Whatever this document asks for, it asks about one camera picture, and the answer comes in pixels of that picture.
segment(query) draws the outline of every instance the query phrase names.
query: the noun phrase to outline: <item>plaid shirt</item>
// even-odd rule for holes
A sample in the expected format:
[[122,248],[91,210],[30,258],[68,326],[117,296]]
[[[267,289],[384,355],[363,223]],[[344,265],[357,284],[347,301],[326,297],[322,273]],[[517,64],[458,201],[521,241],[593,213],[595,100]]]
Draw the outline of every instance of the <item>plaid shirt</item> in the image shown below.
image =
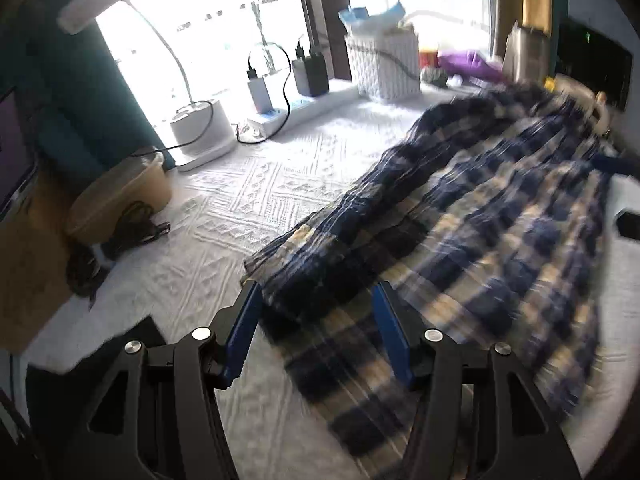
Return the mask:
[[394,476],[416,401],[372,315],[379,280],[458,342],[509,342],[558,419],[577,404],[598,346],[601,148],[574,101],[537,88],[439,105],[245,261],[287,371],[370,478]]

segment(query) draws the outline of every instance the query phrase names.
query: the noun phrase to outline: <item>white power strip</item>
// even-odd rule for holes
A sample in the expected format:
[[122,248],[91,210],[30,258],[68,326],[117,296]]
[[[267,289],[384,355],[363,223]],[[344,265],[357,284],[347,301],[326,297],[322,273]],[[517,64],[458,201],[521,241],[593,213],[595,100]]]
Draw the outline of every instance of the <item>white power strip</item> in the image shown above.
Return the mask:
[[[305,123],[329,110],[351,103],[360,97],[358,86],[351,81],[331,79],[329,93],[318,97],[299,96],[290,99],[291,115],[281,132]],[[254,114],[247,118],[249,126],[260,131],[264,137],[271,137],[287,116],[287,111],[274,108],[265,114]]]

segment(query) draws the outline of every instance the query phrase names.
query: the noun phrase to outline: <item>black mat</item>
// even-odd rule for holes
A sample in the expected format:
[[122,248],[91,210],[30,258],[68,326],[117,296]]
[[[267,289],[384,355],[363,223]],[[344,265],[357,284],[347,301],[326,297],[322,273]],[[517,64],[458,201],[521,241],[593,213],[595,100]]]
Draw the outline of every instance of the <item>black mat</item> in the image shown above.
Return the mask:
[[124,345],[133,339],[148,347],[166,344],[151,317],[145,317],[128,332],[106,341],[66,374],[32,365],[27,368],[25,394],[31,429],[53,471],[95,387]]

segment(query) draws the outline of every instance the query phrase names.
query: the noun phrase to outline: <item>blue face mask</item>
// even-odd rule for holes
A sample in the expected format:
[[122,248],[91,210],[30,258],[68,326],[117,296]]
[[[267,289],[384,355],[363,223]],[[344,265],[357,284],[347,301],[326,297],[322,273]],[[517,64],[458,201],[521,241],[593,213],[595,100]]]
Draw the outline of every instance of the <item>blue face mask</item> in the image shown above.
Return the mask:
[[386,32],[396,28],[405,10],[400,0],[385,12],[369,16],[367,7],[355,7],[338,12],[340,20],[352,36],[381,36]]

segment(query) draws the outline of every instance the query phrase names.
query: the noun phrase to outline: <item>plaid fabric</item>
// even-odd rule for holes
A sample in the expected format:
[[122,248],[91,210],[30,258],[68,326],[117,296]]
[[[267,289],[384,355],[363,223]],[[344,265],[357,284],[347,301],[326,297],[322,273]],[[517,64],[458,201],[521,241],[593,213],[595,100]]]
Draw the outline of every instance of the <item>plaid fabric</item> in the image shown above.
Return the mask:
[[458,342],[509,342],[559,419],[576,405],[598,346],[601,148],[575,102],[537,88],[439,105],[245,261],[290,376],[370,478],[394,477],[416,400],[373,319],[379,280]]

